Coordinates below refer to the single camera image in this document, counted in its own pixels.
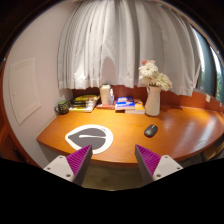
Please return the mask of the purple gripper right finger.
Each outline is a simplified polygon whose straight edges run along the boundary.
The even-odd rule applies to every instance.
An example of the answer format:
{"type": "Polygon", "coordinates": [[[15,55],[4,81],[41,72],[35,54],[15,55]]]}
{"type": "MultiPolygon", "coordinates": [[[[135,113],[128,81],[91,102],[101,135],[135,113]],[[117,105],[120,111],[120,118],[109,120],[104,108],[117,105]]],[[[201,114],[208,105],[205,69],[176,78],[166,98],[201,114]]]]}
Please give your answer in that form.
{"type": "Polygon", "coordinates": [[[145,183],[159,180],[182,169],[169,155],[159,156],[140,145],[135,145],[135,157],[145,183]]]}

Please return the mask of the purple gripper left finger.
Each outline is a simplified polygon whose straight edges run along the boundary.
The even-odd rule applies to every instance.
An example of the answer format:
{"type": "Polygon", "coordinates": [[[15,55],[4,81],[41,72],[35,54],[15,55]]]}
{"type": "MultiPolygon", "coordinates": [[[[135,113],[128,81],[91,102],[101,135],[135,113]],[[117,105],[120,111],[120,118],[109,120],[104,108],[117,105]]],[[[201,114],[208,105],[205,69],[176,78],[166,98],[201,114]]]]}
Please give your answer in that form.
{"type": "Polygon", "coordinates": [[[67,157],[59,155],[44,170],[81,186],[91,157],[92,146],[88,145],[67,157]]]}

